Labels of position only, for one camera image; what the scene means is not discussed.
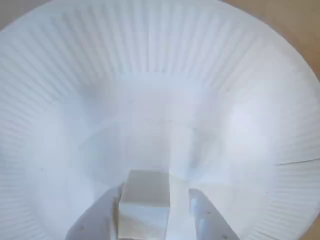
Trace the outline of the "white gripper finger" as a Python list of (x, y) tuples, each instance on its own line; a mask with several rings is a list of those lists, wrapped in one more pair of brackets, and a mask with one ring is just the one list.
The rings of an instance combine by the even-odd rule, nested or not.
[(198, 240), (240, 239), (202, 191), (195, 188), (189, 189), (189, 204)]
[(123, 185), (107, 190), (68, 230), (66, 240), (116, 240)]

